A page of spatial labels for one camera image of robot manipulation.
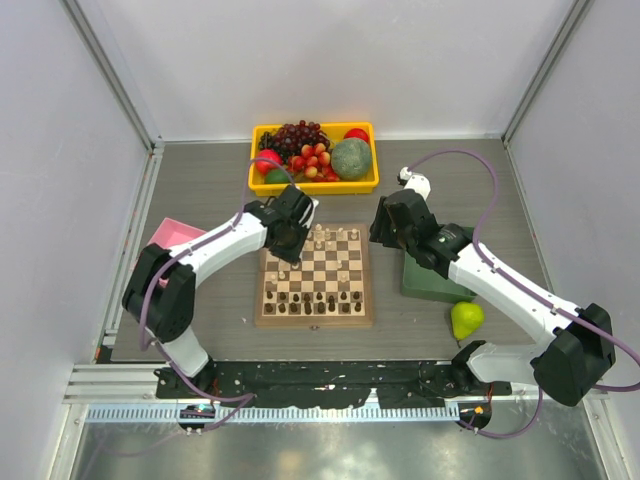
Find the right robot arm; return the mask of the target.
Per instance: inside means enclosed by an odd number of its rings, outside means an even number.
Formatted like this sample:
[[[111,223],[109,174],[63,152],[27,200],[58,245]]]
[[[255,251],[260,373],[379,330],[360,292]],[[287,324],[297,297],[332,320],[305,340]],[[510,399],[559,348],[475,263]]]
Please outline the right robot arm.
[[[452,370],[459,391],[474,394],[496,381],[526,383],[562,405],[577,405],[615,363],[609,313],[540,288],[473,244],[472,234],[469,227],[438,223],[423,196],[404,189],[379,200],[369,239],[471,290],[532,338],[527,346],[479,341],[465,349]]]

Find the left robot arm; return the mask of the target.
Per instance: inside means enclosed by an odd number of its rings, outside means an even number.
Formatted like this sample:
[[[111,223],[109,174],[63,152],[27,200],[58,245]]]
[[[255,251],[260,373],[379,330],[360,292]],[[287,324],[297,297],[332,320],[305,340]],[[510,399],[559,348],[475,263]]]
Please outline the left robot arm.
[[[124,290],[122,307],[138,323],[141,347],[154,340],[180,372],[179,386],[206,396],[212,360],[192,328],[196,291],[210,276],[262,249],[289,264],[300,260],[319,201],[289,185],[268,201],[247,203],[229,221],[189,242],[147,245]]]

